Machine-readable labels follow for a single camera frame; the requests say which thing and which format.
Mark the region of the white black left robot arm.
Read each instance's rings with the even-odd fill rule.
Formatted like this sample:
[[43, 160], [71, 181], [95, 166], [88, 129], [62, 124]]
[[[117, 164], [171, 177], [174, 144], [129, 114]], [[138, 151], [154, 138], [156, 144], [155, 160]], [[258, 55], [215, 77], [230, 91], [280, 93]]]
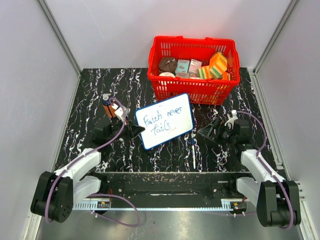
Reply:
[[31, 213], [42, 216], [47, 222], [63, 223], [71, 211], [86, 198], [95, 206], [89, 209], [97, 215], [105, 213], [114, 198], [108, 178], [92, 169], [110, 153], [109, 145], [119, 138], [134, 139], [145, 128], [131, 121], [107, 124], [96, 123], [88, 147], [67, 165], [53, 171], [44, 171], [37, 182], [30, 205]]

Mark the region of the white marker with blue cap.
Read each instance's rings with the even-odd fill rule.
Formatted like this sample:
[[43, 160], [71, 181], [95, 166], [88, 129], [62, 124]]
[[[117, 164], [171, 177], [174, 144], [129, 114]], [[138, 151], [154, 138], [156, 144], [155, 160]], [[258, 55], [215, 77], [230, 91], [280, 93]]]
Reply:
[[192, 149], [192, 164], [193, 168], [196, 169], [196, 149], [195, 149], [195, 142], [194, 137], [191, 137], [191, 149]]

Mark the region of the blue framed whiteboard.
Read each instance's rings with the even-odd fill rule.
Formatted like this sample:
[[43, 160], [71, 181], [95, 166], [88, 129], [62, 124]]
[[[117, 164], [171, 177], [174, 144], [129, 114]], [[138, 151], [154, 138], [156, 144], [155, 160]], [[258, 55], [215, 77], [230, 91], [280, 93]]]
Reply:
[[143, 148], [151, 150], [194, 129], [188, 93], [159, 101], [135, 111], [135, 119], [145, 130], [140, 134]]

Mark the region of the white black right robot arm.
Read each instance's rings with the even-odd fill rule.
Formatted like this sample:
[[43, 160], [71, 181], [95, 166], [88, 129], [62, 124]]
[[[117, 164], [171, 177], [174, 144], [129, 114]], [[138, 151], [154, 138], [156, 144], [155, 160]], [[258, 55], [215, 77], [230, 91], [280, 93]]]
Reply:
[[282, 177], [263, 158], [252, 143], [248, 120], [236, 115], [226, 122], [215, 119], [198, 133], [218, 145], [232, 147], [239, 162], [249, 170], [251, 176], [229, 183], [227, 192], [233, 198], [244, 195], [255, 206], [262, 226], [289, 229], [301, 223], [298, 184]]

